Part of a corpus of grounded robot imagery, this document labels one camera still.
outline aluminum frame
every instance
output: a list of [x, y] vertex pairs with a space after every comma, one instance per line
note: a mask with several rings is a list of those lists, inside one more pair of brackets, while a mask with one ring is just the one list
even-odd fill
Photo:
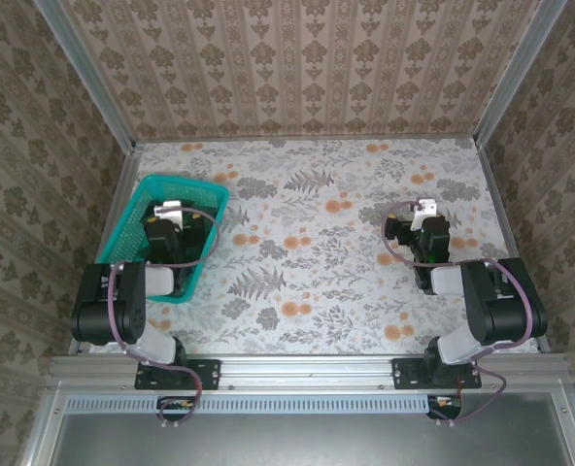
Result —
[[[221, 361], [219, 390], [204, 392], [204, 397], [304, 394], [443, 394], [454, 390], [396, 390], [391, 374], [391, 360], [415, 357], [398, 355], [348, 356], [251, 356], [195, 355]], [[550, 393], [568, 453], [575, 465], [575, 392], [574, 381], [563, 354], [493, 354], [481, 365], [503, 375], [506, 392]], [[79, 354], [56, 357], [45, 396], [36, 416], [22, 466], [47, 466], [52, 456], [65, 416], [67, 398], [73, 394], [139, 395], [161, 394], [186, 396], [189, 390], [135, 390], [137, 363], [123, 354]], [[472, 393], [493, 393], [500, 381], [487, 375], [483, 387]]]

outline wire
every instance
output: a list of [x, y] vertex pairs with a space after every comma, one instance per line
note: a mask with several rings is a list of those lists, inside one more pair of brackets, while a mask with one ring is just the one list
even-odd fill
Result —
[[[167, 267], [167, 268], [171, 268], [171, 269], [181, 269], [181, 268], [185, 268], [185, 267], [193, 267], [197, 264], [200, 264], [200, 263], [208, 260], [208, 258], [212, 254], [214, 254], [214, 251], [217, 249], [217, 246], [219, 245], [220, 227], [219, 227], [219, 223], [212, 216], [210, 216], [209, 214], [206, 214], [203, 211], [199, 211], [197, 209], [192, 209], [189, 207], [172, 207], [169, 209], [162, 210], [163, 213], [176, 212], [176, 211], [190, 212], [192, 214], [198, 214], [200, 216], [207, 218], [209, 221], [211, 221], [217, 230], [217, 236], [214, 240], [214, 243], [212, 244], [212, 247], [210, 248], [210, 250], [208, 251], [208, 253], [205, 256], [200, 257], [197, 260], [193, 260], [192, 262], [187, 262], [184, 264], [159, 264], [159, 265], [158, 264], [150, 264], [150, 267]], [[163, 369], [165, 371], [185, 372], [192, 377], [192, 379], [194, 381], [194, 385], [195, 385], [196, 395], [195, 395], [194, 402], [192, 403], [192, 406], [190, 407], [188, 413], [186, 413], [184, 415], [184, 417], [182, 417], [182, 419], [180, 419], [180, 422], [184, 422], [192, 415], [194, 410], [199, 405], [199, 401], [201, 400], [202, 383], [201, 383], [201, 379], [199, 378], [197, 373], [195, 373], [194, 371], [192, 371], [192, 370], [190, 370], [184, 366], [171, 366], [171, 365], [163, 364], [161, 362], [153, 361], [151, 359], [147, 359], [146, 357], [141, 356], [140, 354], [129, 349], [128, 344], [123, 341], [123, 339], [121, 338], [121, 335], [119, 334], [119, 331], [117, 329], [117, 322], [115, 320], [115, 305], [114, 305], [114, 301], [115, 301], [115, 297], [114, 297], [114, 295], [115, 295], [115, 279], [116, 279], [117, 271], [118, 271], [119, 267], [121, 267], [122, 265], [124, 265], [126, 263], [128, 263], [128, 262], [127, 261], [117, 262], [111, 268], [111, 273], [109, 274], [109, 281], [108, 281], [108, 288], [107, 288], [107, 299], [106, 299], [106, 305], [107, 306], [106, 307], [108, 310], [109, 323], [111, 325], [111, 332], [113, 332], [113, 337], [115, 338], [115, 341], [118, 343], [119, 347], [123, 350], [123, 353], [126, 354], [128, 357], [130, 357], [136, 361], [139, 361], [143, 364], [148, 364], [148, 365], [151, 365], [153, 367], [157, 367], [158, 369]], [[164, 418], [164, 416], [162, 415], [163, 412], [164, 412], [164, 405], [161, 406], [158, 417], [160, 417], [160, 419], [163, 421], [163, 424], [170, 422]]]
[[516, 342], [512, 342], [512, 343], [502, 343], [502, 344], [495, 344], [489, 348], [486, 348], [484, 350], [482, 350], [481, 352], [479, 352], [478, 354], [476, 354], [475, 356], [473, 356], [471, 358], [471, 364], [473, 364], [473, 367], [475, 369], [477, 369], [479, 372], [482, 372], [484, 374], [488, 374], [492, 377], [495, 377], [496, 379], [500, 379], [501, 380], [501, 387], [494, 393], [494, 395], [489, 398], [482, 406], [480, 406], [479, 408], [477, 408], [476, 410], [474, 410], [473, 412], [469, 413], [468, 415], [465, 416], [460, 416], [457, 417], [456, 419], [449, 419], [447, 418], [445, 415], [443, 415], [442, 413], [430, 409], [430, 411], [434, 414], [436, 414], [437, 416], [441, 417], [441, 419], [444, 419], [446, 421], [448, 421], [448, 423], [450, 425], [454, 425], [455, 422], [462, 422], [464, 420], [468, 420], [471, 417], [475, 416], [476, 414], [480, 413], [483, 409], [485, 409], [490, 403], [492, 403], [494, 400], [496, 400], [499, 396], [501, 396], [501, 393], [503, 393], [503, 390], [505, 390], [506, 386], [508, 385], [508, 382], [505, 380], [505, 377], [503, 377], [500, 374], [497, 374], [494, 371], [490, 371], [488, 369], [485, 369], [481, 366], [478, 365], [478, 360], [481, 359], [482, 357], [493, 353], [495, 350], [508, 350], [510, 348], [515, 348], [518, 347], [520, 345], [522, 345], [523, 343], [525, 343], [529, 337], [531, 336], [531, 331], [533, 329], [533, 313], [531, 311], [531, 304], [529, 303], [529, 298], [527, 297], [527, 294], [524, 292], [523, 287], [521, 286], [521, 284], [519, 283], [519, 281], [510, 273], [510, 271], [508, 269], [506, 269], [505, 267], [503, 267], [501, 264], [499, 264], [496, 260], [491, 259], [491, 258], [482, 258], [482, 259], [474, 259], [474, 260], [461, 260], [459, 262], [442, 262], [442, 263], [437, 263], [437, 264], [429, 264], [429, 263], [420, 263], [420, 262], [415, 262], [412, 260], [408, 260], [405, 259], [404, 257], [402, 257], [400, 254], [398, 254], [397, 252], [395, 252], [393, 250], [393, 248], [391, 247], [391, 245], [389, 244], [389, 241], [387, 240], [387, 238], [385, 237], [385, 226], [387, 223], [387, 218], [389, 218], [391, 215], [393, 215], [397, 209], [401, 208], [401, 207], [405, 207], [405, 206], [416, 206], [417, 210], [420, 211], [423, 207], [422, 205], [418, 202], [418, 201], [403, 201], [403, 202], [398, 202], [397, 204], [393, 205], [387, 215], [385, 216], [385, 218], [383, 218], [383, 225], [381, 227], [381, 237], [383, 238], [383, 244], [385, 245], [385, 248], [387, 248], [387, 250], [389, 251], [389, 253], [395, 257], [397, 260], [399, 260], [400, 262], [406, 264], [406, 265], [410, 265], [413, 267], [428, 267], [428, 268], [434, 268], [434, 267], [452, 267], [452, 266], [456, 266], [458, 264], [462, 264], [462, 263], [466, 263], [466, 262], [476, 262], [476, 261], [481, 261], [481, 262], [486, 262], [489, 263], [491, 266], [493, 266], [494, 268], [496, 268], [497, 270], [499, 270], [503, 275], [506, 276], [506, 278], [508, 279], [508, 281], [512, 284], [512, 286], [517, 290], [517, 292], [519, 293], [519, 296], [521, 297], [521, 301], [523, 302], [524, 305], [524, 312], [525, 312], [525, 329], [524, 329], [524, 334], [523, 336], [517, 340]]

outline teal plastic basket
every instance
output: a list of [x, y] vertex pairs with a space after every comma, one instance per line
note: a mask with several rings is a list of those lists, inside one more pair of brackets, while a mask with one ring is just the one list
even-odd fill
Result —
[[[149, 175], [141, 180], [130, 202], [123, 211], [113, 234], [100, 254], [98, 262], [143, 261], [141, 251], [148, 246], [141, 218], [151, 201], [184, 200], [192, 201], [196, 208], [218, 209], [216, 221], [220, 222], [229, 200], [229, 190], [218, 184], [189, 180], [168, 175]], [[206, 255], [215, 237], [217, 229], [213, 227], [203, 248]], [[148, 296], [154, 301], [184, 303], [192, 296], [201, 277], [204, 263], [194, 266], [194, 271], [186, 279], [181, 296]]]

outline purple cable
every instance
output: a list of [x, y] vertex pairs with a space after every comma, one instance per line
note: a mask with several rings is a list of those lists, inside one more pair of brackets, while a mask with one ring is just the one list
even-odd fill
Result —
[[[209, 214], [206, 214], [203, 211], [199, 211], [197, 209], [192, 209], [189, 207], [172, 207], [169, 209], [164, 209], [162, 212], [167, 213], [167, 212], [175, 212], [175, 211], [190, 212], [192, 214], [198, 214], [200, 216], [207, 218], [208, 220], [210, 220], [214, 224], [215, 228], [217, 229], [217, 237], [215, 238], [215, 241], [212, 244], [212, 247], [210, 248], [208, 253], [205, 256], [200, 257], [197, 260], [193, 260], [192, 262], [187, 262], [184, 264], [150, 264], [151, 267], [167, 267], [167, 268], [175, 268], [175, 269], [181, 269], [181, 268], [185, 268], [185, 267], [193, 267], [197, 264], [200, 264], [201, 262], [205, 262], [214, 253], [217, 246], [219, 245], [220, 227], [219, 227], [219, 223], [212, 216], [210, 216]], [[121, 335], [119, 334], [119, 331], [117, 329], [117, 322], [115, 320], [115, 305], [114, 305], [114, 301], [115, 301], [115, 277], [117, 276], [118, 268], [125, 263], [126, 263], [126, 261], [117, 262], [111, 268], [111, 273], [109, 274], [106, 304], [107, 304], [107, 310], [108, 310], [108, 315], [109, 315], [109, 323], [111, 324], [111, 331], [113, 332], [113, 337], [115, 338], [115, 341], [118, 343], [121, 350], [123, 350], [123, 354], [126, 354], [128, 357], [130, 357], [136, 361], [139, 361], [143, 364], [149, 364], [153, 367], [157, 367], [158, 369], [163, 369], [165, 371], [186, 372], [187, 374], [189, 374], [192, 377], [192, 379], [194, 380], [196, 396], [195, 396], [194, 402], [192, 403], [192, 406], [190, 407], [190, 410], [188, 411], [188, 413], [186, 413], [184, 415], [184, 417], [182, 417], [182, 419], [180, 419], [180, 422], [184, 422], [185, 420], [187, 420], [190, 417], [190, 415], [192, 415], [194, 410], [199, 405], [199, 401], [201, 400], [201, 390], [202, 390], [201, 379], [199, 379], [199, 376], [194, 371], [188, 369], [187, 367], [170, 366], [168, 364], [163, 364], [163, 363], [158, 362], [158, 361], [152, 361], [152, 360], [147, 359], [147, 358], [141, 356], [140, 354], [137, 354], [136, 352], [128, 349], [128, 345], [123, 341], [123, 339], [121, 338]], [[169, 403], [163, 403], [160, 407], [159, 412], [158, 412], [158, 417], [163, 422], [169, 422], [169, 421], [167, 421], [167, 419], [164, 418], [164, 415], [163, 415], [164, 407]]]
[[[387, 223], [387, 218], [389, 218], [391, 215], [393, 215], [397, 209], [399, 209], [400, 207], [404, 207], [404, 206], [416, 206], [418, 208], [418, 210], [420, 211], [422, 209], [422, 205], [417, 202], [417, 201], [403, 201], [403, 202], [398, 202], [397, 204], [395, 204], [394, 206], [392, 206], [389, 209], [389, 212], [387, 213], [387, 215], [385, 216], [385, 218], [383, 218], [383, 225], [381, 227], [381, 236], [383, 238], [383, 244], [385, 245], [385, 248], [387, 248], [387, 250], [389, 251], [389, 253], [395, 257], [397, 260], [399, 260], [400, 262], [406, 264], [406, 265], [412, 265], [413, 267], [429, 267], [429, 268], [434, 268], [434, 267], [451, 267], [451, 266], [455, 266], [461, 263], [465, 263], [465, 262], [475, 262], [476, 260], [461, 260], [459, 262], [443, 262], [443, 263], [438, 263], [438, 264], [423, 264], [420, 262], [414, 262], [412, 260], [408, 260], [405, 259], [404, 257], [402, 257], [401, 255], [399, 255], [397, 252], [395, 252], [393, 250], [393, 248], [391, 247], [391, 245], [389, 244], [389, 241], [387, 240], [387, 238], [385, 237], [385, 225]], [[506, 269], [505, 267], [503, 267], [501, 264], [499, 264], [496, 260], [490, 259], [490, 258], [482, 258], [482, 259], [477, 259], [478, 261], [481, 262], [488, 262], [490, 265], [492, 265], [494, 268], [496, 268], [497, 270], [499, 270], [503, 275], [506, 276], [506, 278], [508, 279], [508, 281], [512, 284], [512, 286], [517, 290], [517, 292], [519, 293], [519, 296], [521, 297], [521, 301], [523, 302], [524, 305], [524, 313], [525, 313], [525, 329], [524, 329], [524, 334], [523, 336], [520, 338], [520, 340], [517, 340], [516, 342], [513, 343], [502, 343], [499, 345], [493, 345], [491, 348], [487, 348], [484, 349], [483, 351], [479, 352], [478, 354], [476, 354], [474, 357], [471, 358], [471, 362], [473, 363], [474, 367], [480, 371], [483, 372], [485, 374], [488, 374], [492, 377], [495, 377], [497, 379], [500, 379], [502, 384], [501, 387], [494, 393], [494, 395], [489, 398], [489, 400], [484, 403], [484, 405], [482, 405], [481, 407], [479, 407], [477, 410], [473, 411], [472, 413], [466, 415], [466, 416], [461, 416], [458, 417], [454, 420], [451, 419], [447, 419], [446, 416], [444, 416], [443, 414], [439, 413], [436, 410], [431, 410], [433, 413], [435, 413], [436, 415], [440, 416], [442, 419], [447, 420], [449, 423], [452, 422], [461, 422], [463, 420], [467, 420], [470, 419], [471, 417], [473, 417], [474, 415], [478, 414], [480, 411], [482, 411], [486, 406], [488, 406], [490, 403], [492, 403], [494, 400], [496, 400], [501, 393], [503, 393], [503, 390], [505, 390], [505, 387], [507, 386], [507, 381], [505, 380], [505, 378], [503, 376], [501, 376], [500, 374], [497, 374], [493, 371], [490, 371], [488, 369], [484, 369], [483, 367], [478, 366], [477, 361], [488, 355], [491, 354], [492, 352], [494, 352], [495, 350], [508, 350], [510, 348], [515, 348], [518, 347], [520, 345], [522, 345], [524, 342], [526, 342], [529, 337], [531, 336], [531, 330], [533, 329], [533, 313], [531, 312], [531, 305], [529, 304], [529, 298], [527, 297], [527, 294], [524, 292], [523, 287], [521, 286], [521, 284], [519, 283], [519, 281], [510, 273], [510, 271], [508, 271], [508, 269]]]

